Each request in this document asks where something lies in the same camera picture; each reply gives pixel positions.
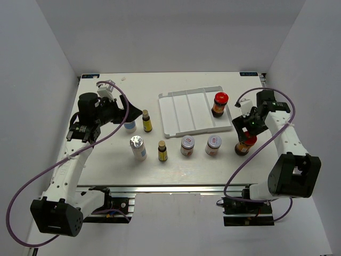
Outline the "red-lid chili sauce jar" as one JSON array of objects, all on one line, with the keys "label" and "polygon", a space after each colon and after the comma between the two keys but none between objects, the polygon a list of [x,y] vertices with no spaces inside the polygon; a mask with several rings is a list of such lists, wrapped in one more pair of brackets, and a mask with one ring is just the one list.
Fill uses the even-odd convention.
[{"label": "red-lid chili sauce jar", "polygon": [[225,92],[218,92],[215,94],[214,104],[211,109],[213,117],[220,118],[223,116],[228,100],[229,96]]}]

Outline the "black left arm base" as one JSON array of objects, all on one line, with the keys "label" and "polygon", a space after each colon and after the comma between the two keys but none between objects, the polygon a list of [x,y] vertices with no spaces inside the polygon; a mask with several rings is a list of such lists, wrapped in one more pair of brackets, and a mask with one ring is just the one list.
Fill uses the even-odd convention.
[{"label": "black left arm base", "polygon": [[85,223],[129,223],[133,214],[133,198],[115,195],[108,187],[93,186],[89,191],[104,193],[104,205],[84,219]]}]

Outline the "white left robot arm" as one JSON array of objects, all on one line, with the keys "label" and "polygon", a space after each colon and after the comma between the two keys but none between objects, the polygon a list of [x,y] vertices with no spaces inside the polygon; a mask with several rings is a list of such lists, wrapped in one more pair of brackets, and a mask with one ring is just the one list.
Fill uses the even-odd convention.
[{"label": "white left robot arm", "polygon": [[76,191],[82,170],[93,151],[101,127],[107,123],[129,123],[142,115],[131,103],[119,108],[115,99],[83,93],[78,99],[78,112],[71,120],[67,133],[66,153],[82,152],[68,156],[66,162],[57,166],[53,180],[41,199],[33,200],[30,211],[41,233],[75,237],[83,221],[96,210],[106,213],[112,208],[109,188],[92,187],[86,192]]}]

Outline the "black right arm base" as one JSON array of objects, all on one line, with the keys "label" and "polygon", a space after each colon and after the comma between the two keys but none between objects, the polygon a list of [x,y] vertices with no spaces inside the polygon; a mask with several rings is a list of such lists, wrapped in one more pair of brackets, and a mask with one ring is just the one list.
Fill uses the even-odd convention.
[{"label": "black right arm base", "polygon": [[225,227],[274,226],[272,201],[250,203],[222,197],[216,206],[223,209]]}]

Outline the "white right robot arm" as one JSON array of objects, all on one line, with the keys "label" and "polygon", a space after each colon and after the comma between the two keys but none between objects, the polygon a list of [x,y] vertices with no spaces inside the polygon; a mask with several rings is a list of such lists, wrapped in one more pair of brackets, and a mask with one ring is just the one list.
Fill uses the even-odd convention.
[{"label": "white right robot arm", "polygon": [[275,89],[257,87],[256,104],[239,97],[235,106],[240,108],[241,116],[232,123],[239,142],[246,142],[250,136],[258,136],[264,131],[271,132],[271,138],[250,155],[235,173],[239,173],[267,145],[274,142],[278,160],[265,181],[247,185],[241,193],[241,208],[252,213],[260,202],[268,202],[281,197],[311,197],[320,169],[321,160],[305,149],[295,131],[293,120],[296,114],[291,99],[277,101]]}]

